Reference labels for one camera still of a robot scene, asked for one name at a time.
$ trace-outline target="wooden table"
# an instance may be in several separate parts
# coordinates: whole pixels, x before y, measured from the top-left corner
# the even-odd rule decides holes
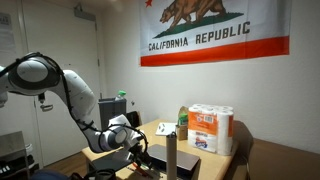
[[[153,144],[160,144],[166,146],[166,137],[165,136],[156,136],[155,132],[160,122],[168,122],[167,120],[158,119],[147,124],[140,126],[138,129],[144,131],[149,146]],[[198,163],[196,170],[192,179],[223,179],[228,167],[232,161],[232,158],[238,148],[238,142],[234,141],[232,152],[230,156],[221,156],[215,153],[210,153],[201,149],[197,149],[188,145],[187,140],[178,141],[177,149],[180,151],[187,152],[189,154],[194,154],[200,157],[200,163]],[[102,156],[105,156],[111,152],[105,152],[96,154],[93,153],[89,147],[84,148],[82,153],[87,157],[87,163],[90,163]],[[133,173],[127,168],[123,168],[116,172],[118,179],[144,179],[137,173]]]

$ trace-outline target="flag banner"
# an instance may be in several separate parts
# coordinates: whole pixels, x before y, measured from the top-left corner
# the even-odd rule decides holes
[[[291,0],[139,0],[140,65],[289,54]]]

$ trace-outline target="small bottle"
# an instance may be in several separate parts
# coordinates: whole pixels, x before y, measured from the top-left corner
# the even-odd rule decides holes
[[[126,95],[127,93],[125,91],[119,91],[118,95],[116,96],[116,98],[114,99],[115,101],[119,101],[124,99],[124,95]]]

